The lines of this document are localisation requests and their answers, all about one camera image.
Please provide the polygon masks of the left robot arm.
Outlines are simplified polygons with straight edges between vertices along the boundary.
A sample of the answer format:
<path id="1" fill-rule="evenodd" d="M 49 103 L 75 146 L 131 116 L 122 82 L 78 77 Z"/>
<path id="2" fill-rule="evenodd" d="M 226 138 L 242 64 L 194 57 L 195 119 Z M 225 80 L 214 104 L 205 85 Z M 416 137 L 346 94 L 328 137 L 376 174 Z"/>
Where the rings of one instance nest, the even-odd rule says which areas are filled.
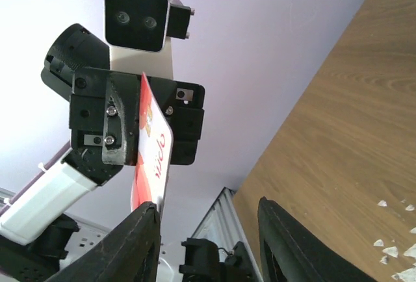
<path id="1" fill-rule="evenodd" d="M 175 81 L 169 26 L 158 53 L 103 42 L 69 26 L 50 47 L 43 82 L 70 104 L 70 140 L 1 209 L 1 272 L 18 281 L 151 281 L 172 165 L 195 159 L 204 87 Z M 131 213 L 74 263 L 66 248 L 79 230 L 66 210 L 135 168 Z"/>

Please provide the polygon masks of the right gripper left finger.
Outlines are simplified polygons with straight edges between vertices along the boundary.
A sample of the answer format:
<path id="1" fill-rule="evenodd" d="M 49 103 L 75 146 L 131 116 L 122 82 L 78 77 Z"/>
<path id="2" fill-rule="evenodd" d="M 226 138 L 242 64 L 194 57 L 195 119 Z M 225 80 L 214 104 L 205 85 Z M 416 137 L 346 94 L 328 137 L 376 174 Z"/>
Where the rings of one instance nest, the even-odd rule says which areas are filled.
<path id="1" fill-rule="evenodd" d="M 135 209 L 94 248 L 49 281 L 155 281 L 161 247 L 156 204 Z"/>

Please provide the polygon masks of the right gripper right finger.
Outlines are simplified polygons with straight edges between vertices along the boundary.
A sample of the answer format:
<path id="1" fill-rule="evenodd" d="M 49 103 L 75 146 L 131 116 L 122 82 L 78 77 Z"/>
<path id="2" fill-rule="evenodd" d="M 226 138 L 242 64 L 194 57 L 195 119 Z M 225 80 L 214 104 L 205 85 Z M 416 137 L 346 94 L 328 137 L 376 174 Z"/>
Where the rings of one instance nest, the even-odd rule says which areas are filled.
<path id="1" fill-rule="evenodd" d="M 275 201 L 262 197 L 257 218 L 264 281 L 374 281 Z"/>

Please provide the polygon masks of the red white credit card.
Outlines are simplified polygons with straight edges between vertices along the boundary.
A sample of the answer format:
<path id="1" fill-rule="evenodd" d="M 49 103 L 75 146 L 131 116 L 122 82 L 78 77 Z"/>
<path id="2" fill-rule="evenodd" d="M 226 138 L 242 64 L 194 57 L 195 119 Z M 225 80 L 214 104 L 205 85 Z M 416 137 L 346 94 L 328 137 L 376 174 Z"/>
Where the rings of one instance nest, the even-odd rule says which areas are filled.
<path id="1" fill-rule="evenodd" d="M 145 73 L 141 75 L 138 153 L 131 188 L 131 210 L 150 201 L 163 211 L 173 147 L 173 132 Z"/>

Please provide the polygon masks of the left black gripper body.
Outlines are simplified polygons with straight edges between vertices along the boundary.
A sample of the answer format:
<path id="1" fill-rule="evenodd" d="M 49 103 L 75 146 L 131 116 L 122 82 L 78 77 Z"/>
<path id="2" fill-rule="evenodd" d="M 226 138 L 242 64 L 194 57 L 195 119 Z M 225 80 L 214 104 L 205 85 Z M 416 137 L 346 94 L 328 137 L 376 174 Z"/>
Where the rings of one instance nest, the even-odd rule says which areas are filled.
<path id="1" fill-rule="evenodd" d="M 137 163 L 140 97 L 137 74 L 112 71 L 109 47 L 82 25 L 70 25 L 49 48 L 43 82 L 70 104 L 70 141 L 57 161 L 104 185 L 124 166 Z M 173 165 L 195 161 L 202 134 L 205 88 L 148 77 L 148 84 L 173 132 Z"/>

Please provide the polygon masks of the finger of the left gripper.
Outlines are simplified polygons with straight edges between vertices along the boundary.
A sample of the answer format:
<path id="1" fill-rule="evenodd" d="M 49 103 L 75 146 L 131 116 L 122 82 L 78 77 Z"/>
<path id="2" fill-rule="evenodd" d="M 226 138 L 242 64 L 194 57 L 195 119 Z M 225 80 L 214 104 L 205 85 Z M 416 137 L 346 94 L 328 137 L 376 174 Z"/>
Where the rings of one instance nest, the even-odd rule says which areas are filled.
<path id="1" fill-rule="evenodd" d="M 140 77 L 110 72 L 106 82 L 104 145 L 105 164 L 134 166 L 137 163 Z"/>

